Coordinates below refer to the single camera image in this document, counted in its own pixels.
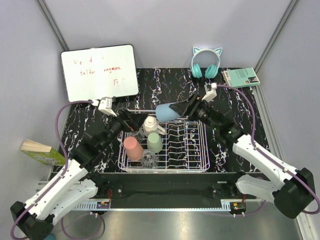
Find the blue plastic cup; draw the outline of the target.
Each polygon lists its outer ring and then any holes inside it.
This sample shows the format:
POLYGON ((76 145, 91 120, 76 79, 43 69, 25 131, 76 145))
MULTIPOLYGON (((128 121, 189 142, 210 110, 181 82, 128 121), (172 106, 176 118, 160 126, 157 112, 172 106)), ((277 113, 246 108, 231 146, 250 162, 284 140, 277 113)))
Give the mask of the blue plastic cup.
POLYGON ((170 104, 173 104, 174 102, 171 103, 166 103, 166 104, 159 104, 155 108, 155 115, 157 120, 160 123, 166 123, 170 121, 174 121, 176 119, 173 119, 173 110, 169 108, 170 104))

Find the green plastic cup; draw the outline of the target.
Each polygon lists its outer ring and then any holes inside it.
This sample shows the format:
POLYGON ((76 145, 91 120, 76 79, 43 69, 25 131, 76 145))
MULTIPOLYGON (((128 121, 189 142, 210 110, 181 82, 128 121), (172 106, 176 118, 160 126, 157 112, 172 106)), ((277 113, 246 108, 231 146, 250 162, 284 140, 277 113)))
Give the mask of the green plastic cup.
POLYGON ((161 137, 155 132, 150 133, 147 137, 147 149, 155 154, 158 154, 162 148, 163 142, 161 137))

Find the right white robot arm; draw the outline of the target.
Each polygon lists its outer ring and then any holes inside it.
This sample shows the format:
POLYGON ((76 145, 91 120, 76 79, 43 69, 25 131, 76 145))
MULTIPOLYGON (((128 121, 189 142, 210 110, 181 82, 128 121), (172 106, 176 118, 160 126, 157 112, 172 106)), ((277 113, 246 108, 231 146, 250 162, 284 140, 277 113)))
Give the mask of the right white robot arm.
POLYGON ((315 192, 314 177, 310 170, 297 168, 275 157, 259 145, 254 137, 234 123, 227 112, 220 112, 194 94, 189 99, 172 103, 169 108, 180 117, 201 121, 214 130, 217 140, 246 159, 260 170, 267 180, 238 173, 236 180, 227 185, 228 195, 239 198, 252 195, 270 203, 286 217, 295 219, 313 201, 320 199, 315 192))

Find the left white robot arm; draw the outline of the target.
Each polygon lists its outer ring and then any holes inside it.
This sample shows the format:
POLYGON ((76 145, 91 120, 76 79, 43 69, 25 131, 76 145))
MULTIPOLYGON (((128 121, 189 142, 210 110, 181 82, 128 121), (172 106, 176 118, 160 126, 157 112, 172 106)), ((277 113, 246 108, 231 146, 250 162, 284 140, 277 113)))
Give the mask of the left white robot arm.
POLYGON ((109 181, 94 168, 121 132, 138 131, 147 117, 146 113, 122 108, 108 124, 98 122, 89 126, 60 172, 33 197, 25 202, 16 201, 10 207, 13 226, 29 240, 43 240, 54 225, 82 201, 108 195, 109 181))

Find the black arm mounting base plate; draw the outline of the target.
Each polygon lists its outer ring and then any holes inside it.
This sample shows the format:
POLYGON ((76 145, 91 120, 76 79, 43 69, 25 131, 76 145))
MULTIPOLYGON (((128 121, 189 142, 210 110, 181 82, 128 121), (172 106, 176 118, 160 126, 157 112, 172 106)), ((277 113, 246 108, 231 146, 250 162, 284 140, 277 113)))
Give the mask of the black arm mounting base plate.
POLYGON ((221 199, 233 199, 218 191, 237 173, 103 173, 112 190, 111 209, 209 209, 221 207, 221 199))

